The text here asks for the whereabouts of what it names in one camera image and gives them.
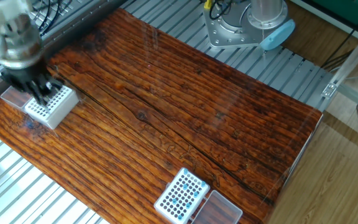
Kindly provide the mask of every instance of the wooden floor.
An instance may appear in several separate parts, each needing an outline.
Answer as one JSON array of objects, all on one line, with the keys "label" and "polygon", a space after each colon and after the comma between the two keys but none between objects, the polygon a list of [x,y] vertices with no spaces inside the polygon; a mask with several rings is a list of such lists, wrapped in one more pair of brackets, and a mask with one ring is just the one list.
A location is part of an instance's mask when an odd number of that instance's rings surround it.
[{"label": "wooden floor", "polygon": [[[288,5],[298,29],[285,43],[286,47],[321,65],[347,34],[292,2]],[[357,43],[358,40],[351,38],[338,55]],[[356,76],[358,66],[351,74],[351,77]],[[346,84],[358,91],[358,79],[348,80]],[[358,223],[356,104],[337,94],[324,116],[269,223]]]}]

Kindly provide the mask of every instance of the robotic arm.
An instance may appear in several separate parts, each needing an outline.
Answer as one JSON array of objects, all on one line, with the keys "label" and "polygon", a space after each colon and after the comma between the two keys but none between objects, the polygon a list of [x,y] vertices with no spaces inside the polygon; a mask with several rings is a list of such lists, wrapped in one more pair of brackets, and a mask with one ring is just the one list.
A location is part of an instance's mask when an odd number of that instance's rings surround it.
[{"label": "robotic arm", "polygon": [[40,33],[28,15],[30,11],[30,0],[0,0],[2,79],[45,106],[62,84],[47,70]]}]

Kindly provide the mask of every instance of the black cable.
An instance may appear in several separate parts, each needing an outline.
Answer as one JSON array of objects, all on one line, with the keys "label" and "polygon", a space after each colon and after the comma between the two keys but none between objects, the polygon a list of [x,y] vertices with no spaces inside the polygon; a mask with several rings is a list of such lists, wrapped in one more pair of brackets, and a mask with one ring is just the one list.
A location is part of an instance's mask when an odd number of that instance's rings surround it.
[{"label": "black cable", "polygon": [[[50,5],[53,6],[53,5],[55,5],[56,3],[57,3],[57,1],[52,2]],[[48,8],[48,7],[49,7],[49,5],[44,5],[44,6],[41,6],[41,7],[39,7],[39,8],[33,7],[33,9],[34,9],[35,12],[39,12],[39,11],[41,11],[41,10],[44,10],[44,9]]]},{"label": "black cable", "polygon": [[47,10],[47,13],[46,13],[46,16],[44,18],[44,20],[42,21],[41,25],[38,27],[38,30],[41,31],[42,30],[42,27],[45,25],[45,23],[48,21],[48,17],[49,17],[49,14],[50,14],[50,8],[51,8],[51,4],[50,4],[50,0],[48,0],[48,10]]},{"label": "black cable", "polygon": [[352,34],[354,33],[354,31],[356,31],[355,29],[352,30],[352,32],[349,33],[349,35],[347,35],[347,37],[342,41],[342,43],[339,45],[339,47],[327,58],[327,60],[323,63],[323,65],[321,66],[321,68],[325,67],[328,64],[328,61],[330,61],[332,59],[332,57],[334,55],[336,55],[336,53],[338,53],[339,49],[346,43],[347,40],[349,40],[352,36]]},{"label": "black cable", "polygon": [[[219,17],[221,17],[229,8],[231,8],[231,4],[232,4],[233,0],[230,0],[230,2],[227,4],[227,6],[222,9],[222,5],[220,5],[220,3],[218,3],[218,0],[215,0],[213,3],[212,3],[212,6],[211,6],[211,9],[209,10],[209,18],[211,20],[216,20],[216,19],[219,19]],[[213,17],[212,16],[212,11],[213,9],[215,8],[215,5],[218,5],[220,8],[221,8],[221,12],[218,13],[218,15],[216,17]]]},{"label": "black cable", "polygon": [[62,0],[58,0],[57,1],[57,8],[56,8],[56,14],[53,17],[53,19],[50,21],[50,23],[48,24],[48,26],[41,32],[41,36],[45,35],[46,32],[48,32],[48,30],[53,26],[53,24],[56,22],[56,20],[58,19],[59,15],[60,15],[60,5],[62,3]]},{"label": "black cable", "polygon": [[323,66],[322,68],[332,67],[332,64],[334,64],[334,63],[338,63],[338,62],[345,61],[346,58],[348,58],[348,56],[349,56],[352,52],[353,52],[353,50],[348,51],[348,52],[346,52],[346,53],[344,53],[344,54],[342,54],[342,55],[340,55],[340,56],[338,56],[338,57],[336,57],[336,58],[334,58],[334,59],[331,59],[331,60],[328,61],[328,62],[326,63],[326,65]]}]

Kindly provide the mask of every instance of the glossy wooden board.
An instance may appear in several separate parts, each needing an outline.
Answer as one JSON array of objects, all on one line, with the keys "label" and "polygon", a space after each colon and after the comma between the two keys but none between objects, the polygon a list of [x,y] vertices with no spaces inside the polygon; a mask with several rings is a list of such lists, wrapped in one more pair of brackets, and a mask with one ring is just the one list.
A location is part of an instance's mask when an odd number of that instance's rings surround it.
[{"label": "glossy wooden board", "polygon": [[50,61],[82,102],[54,131],[0,100],[0,138],[111,223],[187,167],[263,223],[321,113],[118,10]]}]

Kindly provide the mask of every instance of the metal bracket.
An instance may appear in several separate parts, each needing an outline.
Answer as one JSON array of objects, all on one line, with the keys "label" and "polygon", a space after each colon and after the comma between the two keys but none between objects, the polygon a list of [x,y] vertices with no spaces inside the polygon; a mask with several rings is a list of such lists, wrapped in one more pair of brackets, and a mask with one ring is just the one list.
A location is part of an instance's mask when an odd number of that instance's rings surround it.
[{"label": "metal bracket", "polygon": [[219,19],[212,20],[209,17],[209,9],[204,9],[203,14],[212,47],[227,49],[230,47],[256,47],[259,45],[262,40],[254,40],[247,32],[244,32],[241,27],[242,15],[249,5],[250,1],[244,1],[237,4],[228,15],[224,15],[224,17],[230,21],[237,21],[233,25],[228,24],[223,19],[223,16]]},{"label": "metal bracket", "polygon": [[334,95],[337,88],[338,86],[336,84],[328,83],[321,96],[330,99]]}]

